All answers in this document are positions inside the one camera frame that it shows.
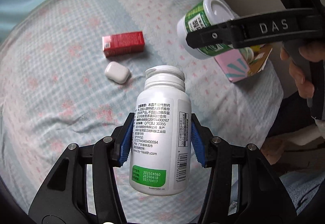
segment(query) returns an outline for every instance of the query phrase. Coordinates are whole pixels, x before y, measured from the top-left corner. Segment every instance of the barcode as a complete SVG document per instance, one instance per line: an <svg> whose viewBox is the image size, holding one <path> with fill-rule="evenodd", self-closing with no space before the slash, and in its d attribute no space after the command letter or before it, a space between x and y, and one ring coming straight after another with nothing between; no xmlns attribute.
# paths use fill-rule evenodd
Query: barcode
<svg viewBox="0 0 325 224"><path fill-rule="evenodd" d="M198 14L194 18L189 20L188 26L189 26L191 32L205 28L205 25L202 21L201 14Z"/></svg>
<svg viewBox="0 0 325 224"><path fill-rule="evenodd" d="M178 147L189 145L189 114L179 112Z"/></svg>
<svg viewBox="0 0 325 224"><path fill-rule="evenodd" d="M178 155L177 166L176 182L184 181L186 179L187 154Z"/></svg>

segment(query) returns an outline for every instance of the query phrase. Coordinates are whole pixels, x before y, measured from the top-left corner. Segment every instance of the metal screw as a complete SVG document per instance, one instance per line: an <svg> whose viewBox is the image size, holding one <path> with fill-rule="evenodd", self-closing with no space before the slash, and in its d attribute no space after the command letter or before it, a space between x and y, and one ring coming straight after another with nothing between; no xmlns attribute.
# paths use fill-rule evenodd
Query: metal screw
<svg viewBox="0 0 325 224"><path fill-rule="evenodd" d="M220 137L217 137L217 136L214 136L214 137L212 138L212 141L213 141L214 143L220 143L220 142L221 142L221 138L220 138Z"/></svg>
<svg viewBox="0 0 325 224"><path fill-rule="evenodd" d="M254 145L254 144L252 144L252 143L250 143L248 146L248 149L250 149L251 151L254 151L254 150L256 150L256 145Z"/></svg>
<svg viewBox="0 0 325 224"><path fill-rule="evenodd" d="M113 140L113 138L111 136L106 136L103 141L108 143L108 142L111 142Z"/></svg>
<svg viewBox="0 0 325 224"><path fill-rule="evenodd" d="M69 150L74 150L74 149L76 149L76 147L77 147L77 145L75 143L71 143L68 145Z"/></svg>

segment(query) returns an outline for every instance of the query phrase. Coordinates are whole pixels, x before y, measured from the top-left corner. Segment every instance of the white supplement bottle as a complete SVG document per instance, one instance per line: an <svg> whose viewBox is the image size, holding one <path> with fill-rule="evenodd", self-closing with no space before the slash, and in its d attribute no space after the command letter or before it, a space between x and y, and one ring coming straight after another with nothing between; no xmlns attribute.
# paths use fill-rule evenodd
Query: white supplement bottle
<svg viewBox="0 0 325 224"><path fill-rule="evenodd" d="M177 67L157 66L146 79L136 101L130 185L148 195L175 195L190 176L192 110L185 76Z"/></svg>
<svg viewBox="0 0 325 224"><path fill-rule="evenodd" d="M186 36L193 32L211 25L234 19L234 15L219 0L203 0L188 11L177 23L177 35L180 44L197 59L207 59L226 52L231 46L225 44L208 45L193 49L188 46Z"/></svg>

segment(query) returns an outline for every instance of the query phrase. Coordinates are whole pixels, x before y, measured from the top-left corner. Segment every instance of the blue gripper pad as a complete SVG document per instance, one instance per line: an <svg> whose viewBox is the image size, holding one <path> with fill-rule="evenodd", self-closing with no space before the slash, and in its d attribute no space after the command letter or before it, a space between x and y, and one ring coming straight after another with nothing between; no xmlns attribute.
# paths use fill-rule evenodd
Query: blue gripper pad
<svg viewBox="0 0 325 224"><path fill-rule="evenodd" d="M207 159L205 157L205 147L203 145L201 136L193 120L192 120L191 127L192 127L191 142L194 148L196 158L198 159L198 162L202 165L202 167L206 167Z"/></svg>
<svg viewBox="0 0 325 224"><path fill-rule="evenodd" d="M124 164L124 162L127 161L129 157L131 144L132 144L133 121L134 118L131 120L129 127L126 130L126 133L120 145L120 157L118 159L118 162L121 166Z"/></svg>

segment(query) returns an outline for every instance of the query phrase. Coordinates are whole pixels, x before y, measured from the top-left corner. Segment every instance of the green label patch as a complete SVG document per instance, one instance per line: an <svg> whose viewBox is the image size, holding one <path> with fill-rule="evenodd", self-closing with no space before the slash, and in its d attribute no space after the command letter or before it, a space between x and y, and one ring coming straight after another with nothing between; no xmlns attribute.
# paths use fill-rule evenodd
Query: green label patch
<svg viewBox="0 0 325 224"><path fill-rule="evenodd" d="M162 187L166 182L166 170L133 166L132 180L145 186Z"/></svg>

